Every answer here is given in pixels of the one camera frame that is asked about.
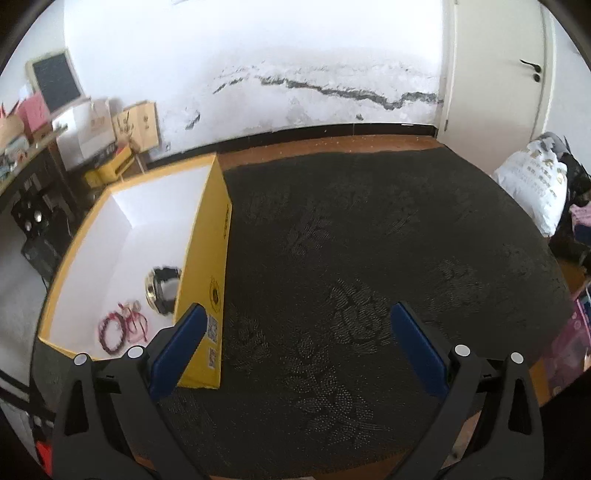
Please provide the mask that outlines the black speaker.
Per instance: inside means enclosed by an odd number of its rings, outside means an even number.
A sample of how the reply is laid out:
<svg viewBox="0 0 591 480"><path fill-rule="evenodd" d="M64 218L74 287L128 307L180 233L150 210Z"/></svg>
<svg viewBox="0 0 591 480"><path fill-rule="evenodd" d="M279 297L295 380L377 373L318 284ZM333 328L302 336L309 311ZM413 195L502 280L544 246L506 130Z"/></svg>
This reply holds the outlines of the black speaker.
<svg viewBox="0 0 591 480"><path fill-rule="evenodd" d="M28 238L35 238L48 228L52 210L42 197L21 196L14 203L11 215Z"/></svg>

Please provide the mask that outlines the yellow white cardboard box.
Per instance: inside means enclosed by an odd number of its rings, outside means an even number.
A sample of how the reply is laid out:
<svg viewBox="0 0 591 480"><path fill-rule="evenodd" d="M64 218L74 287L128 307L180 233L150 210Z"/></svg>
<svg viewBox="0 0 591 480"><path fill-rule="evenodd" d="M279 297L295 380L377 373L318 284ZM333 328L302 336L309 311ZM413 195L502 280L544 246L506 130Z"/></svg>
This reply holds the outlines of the yellow white cardboard box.
<svg viewBox="0 0 591 480"><path fill-rule="evenodd" d="M38 338L72 358L106 360L113 328L100 321L136 306L146 345L197 303L207 329L178 384L221 385L225 267L232 205L215 155L157 168L106 188L73 237L52 282Z"/></svg>

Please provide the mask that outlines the white plastic bag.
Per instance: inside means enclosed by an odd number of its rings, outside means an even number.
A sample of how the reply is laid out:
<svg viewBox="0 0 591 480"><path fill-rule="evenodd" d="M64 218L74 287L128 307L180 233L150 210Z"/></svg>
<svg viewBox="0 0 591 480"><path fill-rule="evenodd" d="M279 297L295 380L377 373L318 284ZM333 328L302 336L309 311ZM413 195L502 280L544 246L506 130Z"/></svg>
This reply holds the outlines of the white plastic bag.
<svg viewBox="0 0 591 480"><path fill-rule="evenodd" d="M547 132L510 155L492 174L496 183L532 219L545 238L558 227L568 191L565 143Z"/></svg>

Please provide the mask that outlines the black metal shelf desk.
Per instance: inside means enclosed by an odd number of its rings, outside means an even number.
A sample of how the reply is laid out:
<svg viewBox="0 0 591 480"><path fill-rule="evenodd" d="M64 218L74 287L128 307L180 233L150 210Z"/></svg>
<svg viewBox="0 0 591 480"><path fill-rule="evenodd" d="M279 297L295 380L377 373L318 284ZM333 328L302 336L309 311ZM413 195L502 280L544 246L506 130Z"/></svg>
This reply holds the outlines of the black metal shelf desk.
<svg viewBox="0 0 591 480"><path fill-rule="evenodd" d="M20 254L41 277L44 284L53 281L65 254L89 210L74 177L64 168L57 138L66 127L47 133L33 142L24 159L1 179L1 211L9 212L21 196L42 197L52 210L48 228L35 238L28 238Z"/></svg>

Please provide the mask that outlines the black patterned tablecloth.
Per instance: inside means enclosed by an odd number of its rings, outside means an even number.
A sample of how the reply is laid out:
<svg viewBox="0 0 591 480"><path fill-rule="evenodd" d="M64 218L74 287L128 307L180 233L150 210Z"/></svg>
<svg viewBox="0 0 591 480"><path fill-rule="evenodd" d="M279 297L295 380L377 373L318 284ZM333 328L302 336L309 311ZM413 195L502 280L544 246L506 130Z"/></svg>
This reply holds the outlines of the black patterned tablecloth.
<svg viewBox="0 0 591 480"><path fill-rule="evenodd" d="M441 401L393 335L394 304L408 304L453 345L486 359L518 352L527 367L572 313L532 220L449 149L221 170L232 205L221 385L177 383L157 403L204 479L403 461ZM135 341L146 326L136 306L100 321L101 334L117 336L103 345L106 360L147 346ZM56 414L74 357L41 341L35 352L35 382Z"/></svg>

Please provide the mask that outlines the yellow flat box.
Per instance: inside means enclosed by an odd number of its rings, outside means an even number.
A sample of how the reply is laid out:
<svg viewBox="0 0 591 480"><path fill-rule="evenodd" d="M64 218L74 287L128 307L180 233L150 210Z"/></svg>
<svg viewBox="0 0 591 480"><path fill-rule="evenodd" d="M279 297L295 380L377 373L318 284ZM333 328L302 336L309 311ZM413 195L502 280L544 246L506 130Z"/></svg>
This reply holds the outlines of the yellow flat box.
<svg viewBox="0 0 591 480"><path fill-rule="evenodd" d="M134 154L129 146L119 149L116 154L95 169L84 174L90 188L99 188L118 181L134 162Z"/></svg>

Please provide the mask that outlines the white paper shopping bag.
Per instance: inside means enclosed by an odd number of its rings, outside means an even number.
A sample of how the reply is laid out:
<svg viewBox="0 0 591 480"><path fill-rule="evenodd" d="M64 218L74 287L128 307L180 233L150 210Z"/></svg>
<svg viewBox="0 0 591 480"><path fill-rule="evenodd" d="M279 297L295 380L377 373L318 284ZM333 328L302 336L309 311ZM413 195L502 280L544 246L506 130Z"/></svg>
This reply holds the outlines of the white paper shopping bag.
<svg viewBox="0 0 591 480"><path fill-rule="evenodd" d="M56 140L66 171L74 170L115 142L107 98L70 107L53 120L52 126L66 127Z"/></svg>

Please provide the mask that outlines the pink box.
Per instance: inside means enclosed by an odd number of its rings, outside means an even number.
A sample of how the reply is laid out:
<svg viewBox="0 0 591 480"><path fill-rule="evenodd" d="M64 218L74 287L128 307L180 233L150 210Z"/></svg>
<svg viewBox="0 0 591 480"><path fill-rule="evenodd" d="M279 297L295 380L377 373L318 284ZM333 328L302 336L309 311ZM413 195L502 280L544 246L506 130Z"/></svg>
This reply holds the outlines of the pink box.
<svg viewBox="0 0 591 480"><path fill-rule="evenodd" d="M40 92L23 100L16 113L29 133L39 130L50 121L50 112Z"/></svg>

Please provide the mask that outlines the framed blackboard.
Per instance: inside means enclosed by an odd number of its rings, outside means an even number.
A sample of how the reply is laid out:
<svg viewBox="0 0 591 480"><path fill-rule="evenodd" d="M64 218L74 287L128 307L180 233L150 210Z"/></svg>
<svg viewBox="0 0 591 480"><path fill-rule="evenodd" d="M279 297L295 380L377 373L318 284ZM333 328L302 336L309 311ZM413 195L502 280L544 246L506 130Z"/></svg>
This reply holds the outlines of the framed blackboard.
<svg viewBox="0 0 591 480"><path fill-rule="evenodd" d="M68 49L29 60L25 70L34 92L41 94L51 119L86 99Z"/></svg>

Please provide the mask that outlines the white door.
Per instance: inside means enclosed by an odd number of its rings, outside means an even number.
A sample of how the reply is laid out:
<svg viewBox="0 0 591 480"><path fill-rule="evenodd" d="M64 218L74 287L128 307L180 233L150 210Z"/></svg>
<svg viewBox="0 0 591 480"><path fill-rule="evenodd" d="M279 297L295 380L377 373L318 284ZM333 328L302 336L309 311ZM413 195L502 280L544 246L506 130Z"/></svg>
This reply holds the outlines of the white door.
<svg viewBox="0 0 591 480"><path fill-rule="evenodd" d="M452 1L438 140L487 174L546 128L554 40L539 1Z"/></svg>

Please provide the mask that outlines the brown kraft paper bag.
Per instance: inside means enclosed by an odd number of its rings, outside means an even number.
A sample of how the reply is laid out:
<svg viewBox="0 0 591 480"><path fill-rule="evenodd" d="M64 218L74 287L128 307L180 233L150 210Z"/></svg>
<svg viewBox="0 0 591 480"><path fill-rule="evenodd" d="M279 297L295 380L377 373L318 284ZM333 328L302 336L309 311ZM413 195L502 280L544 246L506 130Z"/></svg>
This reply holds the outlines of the brown kraft paper bag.
<svg viewBox="0 0 591 480"><path fill-rule="evenodd" d="M112 125L116 140L126 143L135 153L159 146L154 102L144 101L124 109L112 117Z"/></svg>

